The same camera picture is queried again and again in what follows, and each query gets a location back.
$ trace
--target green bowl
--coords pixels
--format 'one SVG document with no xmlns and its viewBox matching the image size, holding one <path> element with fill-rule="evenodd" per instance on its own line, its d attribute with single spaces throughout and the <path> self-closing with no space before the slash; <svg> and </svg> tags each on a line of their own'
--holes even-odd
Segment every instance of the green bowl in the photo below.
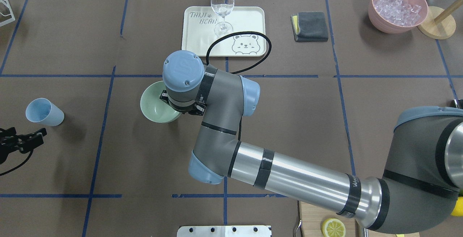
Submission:
<svg viewBox="0 0 463 237">
<path fill-rule="evenodd" d="M 180 117 L 180 112 L 159 99 L 165 89 L 164 81 L 155 82 L 146 88 L 140 99 L 143 115 L 153 122 L 169 123 Z"/>
</svg>

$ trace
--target wine glass base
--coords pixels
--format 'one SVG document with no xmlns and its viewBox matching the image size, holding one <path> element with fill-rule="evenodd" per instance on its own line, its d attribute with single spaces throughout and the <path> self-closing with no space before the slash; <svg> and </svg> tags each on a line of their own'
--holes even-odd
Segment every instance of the wine glass base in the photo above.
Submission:
<svg viewBox="0 0 463 237">
<path fill-rule="evenodd" d="M 228 22 L 225 22 L 225 24 L 223 24 L 223 22 L 220 22 L 215 25 L 214 33 L 218 37 L 223 37 L 227 34 L 233 33 L 233 26 Z"/>
</svg>

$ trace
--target bowl of ice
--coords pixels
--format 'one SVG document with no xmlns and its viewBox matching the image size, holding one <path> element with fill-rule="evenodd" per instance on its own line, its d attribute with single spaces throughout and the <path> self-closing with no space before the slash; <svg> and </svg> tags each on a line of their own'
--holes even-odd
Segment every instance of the bowl of ice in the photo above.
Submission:
<svg viewBox="0 0 463 237">
<path fill-rule="evenodd" d="M 371 23 L 387 34 L 399 34 L 420 25 L 428 14 L 426 0 L 370 0 Z"/>
</svg>

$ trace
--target wine glass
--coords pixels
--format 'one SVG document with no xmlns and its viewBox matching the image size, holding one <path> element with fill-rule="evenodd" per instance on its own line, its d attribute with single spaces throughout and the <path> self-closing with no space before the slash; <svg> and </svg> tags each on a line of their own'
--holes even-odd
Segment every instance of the wine glass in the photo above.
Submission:
<svg viewBox="0 0 463 237">
<path fill-rule="evenodd" d="M 214 33 L 218 37 L 231 34 L 233 32 L 233 26 L 225 22 L 225 16 L 229 15 L 233 11 L 235 6 L 235 0 L 211 0 L 212 10 L 222 17 L 222 22 L 218 23 L 214 27 Z"/>
</svg>

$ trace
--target robotic arm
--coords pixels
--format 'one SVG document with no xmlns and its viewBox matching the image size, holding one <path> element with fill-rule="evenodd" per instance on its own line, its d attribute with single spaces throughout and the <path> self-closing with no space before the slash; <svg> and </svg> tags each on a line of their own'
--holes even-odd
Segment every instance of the robotic arm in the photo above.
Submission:
<svg viewBox="0 0 463 237">
<path fill-rule="evenodd" d="M 177 111 L 204 115 L 191 176 L 224 176 L 353 217 L 369 230 L 420 232 L 440 224 L 463 188 L 463 110 L 418 107 L 399 117 L 381 179 L 359 178 L 235 139 L 241 117 L 259 100 L 256 82 L 177 51 L 164 62 L 163 98 Z"/>
</svg>

